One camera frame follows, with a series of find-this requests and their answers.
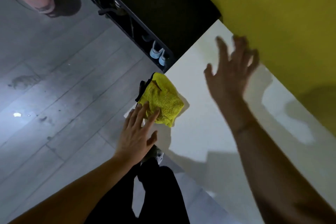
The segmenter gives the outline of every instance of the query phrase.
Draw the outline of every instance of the black pants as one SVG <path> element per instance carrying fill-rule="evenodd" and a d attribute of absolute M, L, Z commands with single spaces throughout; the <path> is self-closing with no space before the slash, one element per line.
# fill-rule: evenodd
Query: black pants
<path fill-rule="evenodd" d="M 134 178 L 145 189 L 138 218 L 132 210 Z M 98 202 L 86 219 L 91 223 L 189 223 L 179 185 L 169 167 L 160 167 L 150 158 L 132 169 Z"/>

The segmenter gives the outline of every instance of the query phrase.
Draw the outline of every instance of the light blue shoe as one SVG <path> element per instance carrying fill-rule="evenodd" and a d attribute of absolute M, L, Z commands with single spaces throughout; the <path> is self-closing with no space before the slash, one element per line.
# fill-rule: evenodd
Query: light blue shoe
<path fill-rule="evenodd" d="M 158 59 L 162 53 L 164 52 L 163 48 L 161 48 L 160 50 L 158 50 L 157 48 L 160 48 L 160 46 L 156 43 L 156 41 L 153 42 L 153 47 L 151 48 L 149 55 L 153 58 L 153 59 Z"/>
<path fill-rule="evenodd" d="M 162 55 L 159 58 L 159 63 L 161 66 L 165 66 L 166 65 L 166 60 L 168 60 L 168 55 L 166 54 L 166 52 L 163 50 Z"/>

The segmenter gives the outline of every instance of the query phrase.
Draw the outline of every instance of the white countertop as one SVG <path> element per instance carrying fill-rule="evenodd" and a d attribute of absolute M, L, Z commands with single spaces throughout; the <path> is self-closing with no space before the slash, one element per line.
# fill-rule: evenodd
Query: white countertop
<path fill-rule="evenodd" d="M 185 108 L 171 129 L 155 124 L 156 145 L 242 223 L 263 223 L 233 136 L 208 92 L 203 70 L 217 70 L 215 37 L 232 52 L 232 33 L 218 20 L 166 72 Z M 294 165 L 336 208 L 336 138 L 260 65 L 245 95 L 251 110 Z"/>

